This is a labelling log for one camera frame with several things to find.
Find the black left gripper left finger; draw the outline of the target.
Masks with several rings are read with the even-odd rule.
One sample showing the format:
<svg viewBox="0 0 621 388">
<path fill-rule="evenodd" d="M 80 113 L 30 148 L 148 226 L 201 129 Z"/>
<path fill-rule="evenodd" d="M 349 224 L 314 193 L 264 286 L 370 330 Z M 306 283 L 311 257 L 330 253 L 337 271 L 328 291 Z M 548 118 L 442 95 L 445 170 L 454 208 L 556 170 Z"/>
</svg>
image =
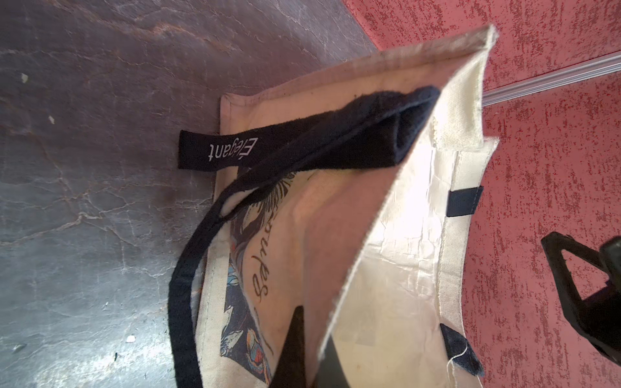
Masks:
<svg viewBox="0 0 621 388">
<path fill-rule="evenodd" d="M 304 308 L 296 307 L 270 388 L 306 386 Z"/>
</svg>

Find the cream canvas tote bag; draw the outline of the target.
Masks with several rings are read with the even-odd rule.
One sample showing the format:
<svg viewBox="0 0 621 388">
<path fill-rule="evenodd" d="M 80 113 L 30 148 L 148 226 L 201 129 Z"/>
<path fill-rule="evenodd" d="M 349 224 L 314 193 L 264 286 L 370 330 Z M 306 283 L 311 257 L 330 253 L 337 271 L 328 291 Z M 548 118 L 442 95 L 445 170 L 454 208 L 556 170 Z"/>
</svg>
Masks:
<svg viewBox="0 0 621 388">
<path fill-rule="evenodd" d="M 304 308 L 306 386 L 331 336 L 349 387 L 479 387 L 463 328 L 472 216 L 498 139 L 482 126 L 488 25 L 253 96 L 178 166 L 215 199 L 168 291 L 179 387 L 269 387 Z"/>
</svg>

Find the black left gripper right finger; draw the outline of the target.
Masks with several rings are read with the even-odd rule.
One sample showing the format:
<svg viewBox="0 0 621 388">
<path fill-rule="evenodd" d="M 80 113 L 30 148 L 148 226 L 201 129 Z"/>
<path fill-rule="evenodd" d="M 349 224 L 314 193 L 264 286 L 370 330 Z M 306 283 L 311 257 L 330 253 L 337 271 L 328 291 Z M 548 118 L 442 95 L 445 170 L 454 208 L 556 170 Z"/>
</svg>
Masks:
<svg viewBox="0 0 621 388">
<path fill-rule="evenodd" d="M 349 388 L 349 383 L 344 374 L 336 346 L 332 337 L 328 338 L 323 353 L 323 360 L 317 373 L 318 388 Z"/>
</svg>

